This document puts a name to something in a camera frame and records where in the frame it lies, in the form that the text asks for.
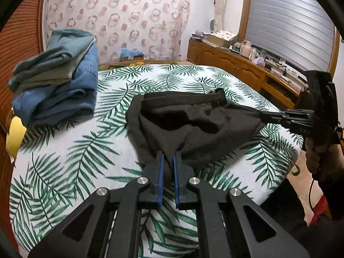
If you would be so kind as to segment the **person's right hand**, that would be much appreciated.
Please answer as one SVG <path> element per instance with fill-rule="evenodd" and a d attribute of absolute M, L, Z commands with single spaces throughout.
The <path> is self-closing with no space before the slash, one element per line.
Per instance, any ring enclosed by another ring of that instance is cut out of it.
<path fill-rule="evenodd" d="M 312 139 L 306 138 L 306 166 L 316 181 L 343 171 L 343 152 L 341 145 L 325 143 L 316 146 Z"/>

